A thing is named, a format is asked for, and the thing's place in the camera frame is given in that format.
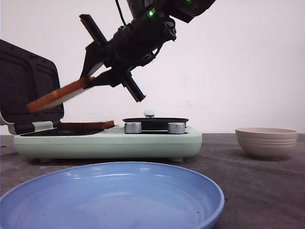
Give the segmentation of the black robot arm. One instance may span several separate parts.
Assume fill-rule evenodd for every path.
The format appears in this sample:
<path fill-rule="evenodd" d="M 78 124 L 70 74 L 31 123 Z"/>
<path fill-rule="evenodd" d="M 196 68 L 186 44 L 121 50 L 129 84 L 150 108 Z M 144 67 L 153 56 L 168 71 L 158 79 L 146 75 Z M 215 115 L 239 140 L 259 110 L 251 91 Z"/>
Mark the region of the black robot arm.
<path fill-rule="evenodd" d="M 135 101 L 140 102 L 145 95 L 133 80 L 131 71 L 155 59 L 165 42 L 176 40 L 174 19 L 189 23 L 209 9 L 214 1 L 129 0 L 127 3 L 133 20 L 124 23 L 110 40 L 105 38 L 91 15 L 80 15 L 93 38 L 86 47 L 80 79 L 85 88 L 122 84 Z"/>

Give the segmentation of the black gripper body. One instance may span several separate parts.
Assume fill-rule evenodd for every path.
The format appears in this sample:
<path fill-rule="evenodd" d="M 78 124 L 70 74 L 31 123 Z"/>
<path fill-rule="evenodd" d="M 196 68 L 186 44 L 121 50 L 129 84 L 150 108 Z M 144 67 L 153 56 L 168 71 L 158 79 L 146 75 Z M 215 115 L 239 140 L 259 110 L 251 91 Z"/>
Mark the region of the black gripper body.
<path fill-rule="evenodd" d="M 107 40 L 89 14 L 80 15 L 81 22 L 106 53 L 103 65 L 91 76 L 114 69 L 118 72 L 119 84 L 127 88 L 135 101 L 145 98 L 132 78 L 131 71 L 138 66 L 149 64 L 159 53 L 162 45 L 176 39 L 175 21 L 170 17 L 146 14 L 121 26 L 110 40 Z"/>

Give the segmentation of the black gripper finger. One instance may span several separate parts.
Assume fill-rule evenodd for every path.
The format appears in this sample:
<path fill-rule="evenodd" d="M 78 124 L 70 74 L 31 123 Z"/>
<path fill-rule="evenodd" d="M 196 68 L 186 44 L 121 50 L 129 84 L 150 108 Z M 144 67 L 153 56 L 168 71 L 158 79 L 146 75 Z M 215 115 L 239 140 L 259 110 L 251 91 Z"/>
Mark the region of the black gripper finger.
<path fill-rule="evenodd" d="M 86 77 L 88 80 L 86 80 L 86 86 L 85 89 L 95 87 L 95 86 L 104 86 L 109 85 L 111 87 L 116 87 L 119 85 L 119 76 L 118 72 L 114 69 L 107 70 L 105 72 L 102 72 L 97 77 L 91 77 L 92 74 L 96 72 L 96 70 L 90 70 Z"/>
<path fill-rule="evenodd" d="M 92 42 L 85 49 L 86 54 L 80 78 L 92 76 L 106 60 L 106 53 L 99 43 Z"/>

